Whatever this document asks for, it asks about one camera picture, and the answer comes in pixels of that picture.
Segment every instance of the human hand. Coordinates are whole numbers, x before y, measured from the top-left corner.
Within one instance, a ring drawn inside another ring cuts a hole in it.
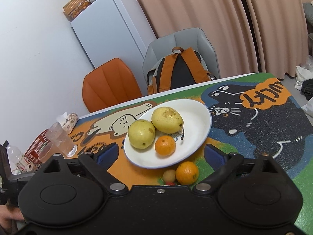
[[[12,230],[12,220],[24,220],[20,209],[10,205],[0,205],[0,225],[9,234]]]

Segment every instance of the white wall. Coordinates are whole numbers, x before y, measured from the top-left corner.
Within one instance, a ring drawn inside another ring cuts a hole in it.
[[[63,14],[70,0],[0,0],[0,144],[26,151],[57,115],[88,113],[93,67]]]

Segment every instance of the black cat illustration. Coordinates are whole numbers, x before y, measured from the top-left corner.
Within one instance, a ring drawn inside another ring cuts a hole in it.
[[[221,85],[215,91],[206,92],[208,97],[219,102],[208,106],[212,127],[223,129],[228,136],[243,132],[255,146],[255,158],[268,153],[284,169],[290,169],[301,160],[305,138],[313,133],[313,127],[290,98],[284,105],[266,110],[245,108],[240,95],[253,88],[249,85]]]

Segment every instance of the pear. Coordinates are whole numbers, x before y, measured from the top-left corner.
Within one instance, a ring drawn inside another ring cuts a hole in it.
[[[178,132],[184,125],[180,114],[170,107],[160,107],[154,110],[151,121],[156,129],[167,134]]]
[[[156,130],[150,121],[138,119],[128,129],[130,144],[138,149],[149,147],[154,141]]]

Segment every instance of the chair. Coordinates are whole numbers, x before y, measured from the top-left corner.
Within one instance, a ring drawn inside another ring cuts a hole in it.
[[[207,69],[214,74],[217,79],[220,78],[219,65],[213,46],[202,29],[189,28],[158,38],[150,43],[142,66],[147,84],[149,84],[147,81],[149,70],[160,59],[172,54],[172,48],[174,47],[181,47],[183,49],[192,47],[193,50],[198,51]]]
[[[83,101],[89,112],[142,97],[131,70],[114,58],[84,78]]]

